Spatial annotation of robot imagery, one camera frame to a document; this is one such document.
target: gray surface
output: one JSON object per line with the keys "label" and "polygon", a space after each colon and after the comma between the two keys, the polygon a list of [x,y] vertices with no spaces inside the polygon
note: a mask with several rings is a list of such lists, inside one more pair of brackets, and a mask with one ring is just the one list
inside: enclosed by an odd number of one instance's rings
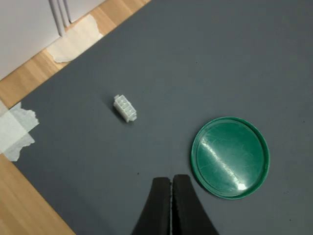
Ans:
{"label": "gray surface", "polygon": [[[152,1],[22,100],[40,124],[16,166],[77,234],[129,234],[152,179],[192,175],[196,133],[236,116],[266,138],[269,174],[240,200],[193,180],[213,224],[222,235],[310,234],[312,9]],[[112,109],[116,94],[137,109],[134,123]]]}
{"label": "gray surface", "polygon": [[49,0],[1,0],[0,80],[58,37]]}

